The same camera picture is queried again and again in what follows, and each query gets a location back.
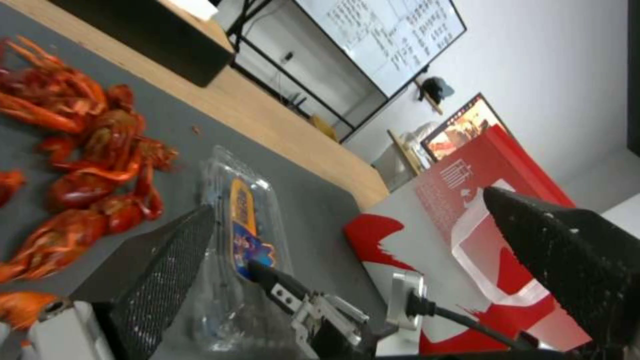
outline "crayfish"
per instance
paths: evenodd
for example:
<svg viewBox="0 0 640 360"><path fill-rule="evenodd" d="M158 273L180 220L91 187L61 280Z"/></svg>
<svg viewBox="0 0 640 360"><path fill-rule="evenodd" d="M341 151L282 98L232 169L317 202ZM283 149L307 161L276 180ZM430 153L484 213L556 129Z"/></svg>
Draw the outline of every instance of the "crayfish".
<svg viewBox="0 0 640 360"><path fill-rule="evenodd" d="M12 329L28 330L42 309L57 299L55 295L31 291L0 293L0 321Z"/></svg>
<svg viewBox="0 0 640 360"><path fill-rule="evenodd" d="M24 184L24 176L19 170L0 172L0 207Z"/></svg>
<svg viewBox="0 0 640 360"><path fill-rule="evenodd" d="M104 91L86 74L45 52L30 40L3 44L30 62L23 71L0 67L0 113L21 122L59 132L39 149L51 166L66 174L47 195L48 206L62 211L42 224L7 263L0 263L0 282L36 279L66 267L98 239L121 233L163 212L152 184L154 169L168 171L178 152L143 136L146 120L134 110L127 85ZM4 46L0 46L0 60ZM75 150L80 155L71 160ZM138 176L131 193L114 191ZM3 187L0 205L18 185Z"/></svg>
<svg viewBox="0 0 640 360"><path fill-rule="evenodd" d="M145 165L132 193L110 195L88 209L68 209L46 221L9 262L0 263L0 283L49 275L69 265L101 237L157 219L163 203L153 187L152 174L152 166Z"/></svg>

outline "white wall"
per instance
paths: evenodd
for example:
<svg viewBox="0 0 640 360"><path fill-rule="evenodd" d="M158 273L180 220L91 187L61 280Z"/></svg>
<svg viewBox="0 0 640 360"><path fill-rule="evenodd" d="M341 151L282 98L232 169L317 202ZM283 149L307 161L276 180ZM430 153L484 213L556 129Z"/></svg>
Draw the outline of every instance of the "white wall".
<svg viewBox="0 0 640 360"><path fill-rule="evenodd" d="M468 31L429 70L456 91L442 103L444 116L416 102L413 86L348 149L373 162L391 143L387 129L401 134L444 121L478 92L560 184L624 144L627 0L454 3Z"/></svg>
<svg viewBox="0 0 640 360"><path fill-rule="evenodd" d="M581 169L563 188L578 207L602 213L640 193L640 158L620 147Z"/></svg>

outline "snack package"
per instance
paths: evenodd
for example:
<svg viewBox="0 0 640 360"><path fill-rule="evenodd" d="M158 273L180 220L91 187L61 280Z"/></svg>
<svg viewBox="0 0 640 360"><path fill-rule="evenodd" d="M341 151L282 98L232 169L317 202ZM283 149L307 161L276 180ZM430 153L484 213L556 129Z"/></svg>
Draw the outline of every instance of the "snack package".
<svg viewBox="0 0 640 360"><path fill-rule="evenodd" d="M291 274L271 185L217 146L203 164L202 201L216 207L218 226L192 288L195 341L230 357L294 357L291 319L248 280L246 268L255 259Z"/></svg>

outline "black cable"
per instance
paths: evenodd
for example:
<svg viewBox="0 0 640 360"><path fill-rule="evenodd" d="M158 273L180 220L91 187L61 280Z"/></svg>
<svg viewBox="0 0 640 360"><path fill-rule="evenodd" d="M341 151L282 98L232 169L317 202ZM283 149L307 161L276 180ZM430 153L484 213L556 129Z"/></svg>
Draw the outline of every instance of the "black cable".
<svg viewBox="0 0 640 360"><path fill-rule="evenodd" d="M530 350L531 347L525 345L523 343L519 343L489 327L484 326L483 324L475 321L469 316L461 315L455 313L451 310L444 309L436 305L435 302L429 301L426 298L418 297L416 294L411 293L409 295L409 299L406 304L406 314L407 316L415 316L415 315L429 315L434 316L438 315L441 318L445 318L451 320L455 323L458 323L462 326L466 326L469 329L473 329L477 332L485 334L490 338L499 341L510 348L516 350Z"/></svg>

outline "whiteboard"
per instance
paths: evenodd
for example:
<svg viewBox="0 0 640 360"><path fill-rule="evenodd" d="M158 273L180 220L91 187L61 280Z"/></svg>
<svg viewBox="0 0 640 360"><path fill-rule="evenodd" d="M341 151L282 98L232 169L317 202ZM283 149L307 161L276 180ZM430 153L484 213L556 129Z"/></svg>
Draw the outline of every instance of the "whiteboard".
<svg viewBox="0 0 640 360"><path fill-rule="evenodd" d="M392 97L466 28L451 0L296 0Z"/></svg>

